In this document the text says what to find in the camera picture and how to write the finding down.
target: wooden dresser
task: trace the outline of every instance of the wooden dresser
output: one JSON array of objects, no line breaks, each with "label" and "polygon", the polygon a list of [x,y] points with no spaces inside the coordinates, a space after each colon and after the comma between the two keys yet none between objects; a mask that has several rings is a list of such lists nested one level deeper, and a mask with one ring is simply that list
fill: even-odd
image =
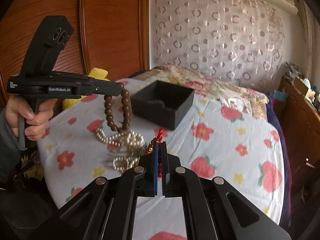
[{"label": "wooden dresser", "polygon": [[279,118],[282,127],[290,169],[292,173],[292,193],[299,191],[308,178],[312,165],[320,159],[320,116],[304,96],[289,82],[282,78],[279,91],[289,94],[287,104]]}]

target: yellow pillow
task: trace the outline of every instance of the yellow pillow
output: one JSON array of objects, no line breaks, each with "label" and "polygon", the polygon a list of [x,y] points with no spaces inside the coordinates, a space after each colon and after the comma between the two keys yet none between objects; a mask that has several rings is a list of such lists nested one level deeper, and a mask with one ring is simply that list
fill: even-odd
[{"label": "yellow pillow", "polygon": [[[106,79],[105,77],[108,75],[108,71],[106,71],[105,69],[101,69],[101,68],[93,68],[88,77],[92,77],[95,79],[100,79],[100,80],[106,80],[106,81],[110,81],[108,79]],[[62,109],[65,110],[71,106],[73,106],[76,102],[80,101],[82,98],[85,98],[86,96],[81,96],[81,98],[79,99],[64,99],[62,102]]]}]

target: gray sleeve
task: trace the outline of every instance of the gray sleeve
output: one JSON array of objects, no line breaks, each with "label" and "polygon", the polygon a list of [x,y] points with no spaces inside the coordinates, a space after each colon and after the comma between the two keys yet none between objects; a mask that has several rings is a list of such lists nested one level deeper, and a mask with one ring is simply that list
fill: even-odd
[{"label": "gray sleeve", "polygon": [[25,150],[19,145],[5,118],[5,110],[0,113],[0,182],[4,183],[8,175],[20,160],[20,151]]}]

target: person's arm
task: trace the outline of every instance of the person's arm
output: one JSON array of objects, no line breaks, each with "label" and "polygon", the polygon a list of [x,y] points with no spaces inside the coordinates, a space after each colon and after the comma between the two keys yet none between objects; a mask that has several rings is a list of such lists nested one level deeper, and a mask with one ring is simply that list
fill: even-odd
[{"label": "person's arm", "polygon": [[22,115],[29,127],[25,135],[30,140],[42,138],[53,115],[56,99],[44,101],[39,113],[34,114],[28,103],[21,97],[11,96],[6,108],[0,113],[0,183],[5,183],[8,175],[20,160],[20,151],[25,150],[18,142],[18,118]]}]

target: black box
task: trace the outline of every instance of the black box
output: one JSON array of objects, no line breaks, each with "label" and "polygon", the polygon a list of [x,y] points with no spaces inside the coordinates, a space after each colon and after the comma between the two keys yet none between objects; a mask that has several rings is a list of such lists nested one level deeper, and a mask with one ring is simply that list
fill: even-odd
[{"label": "black box", "polygon": [[194,95],[191,88],[157,80],[131,96],[132,112],[174,130],[192,106]]}]

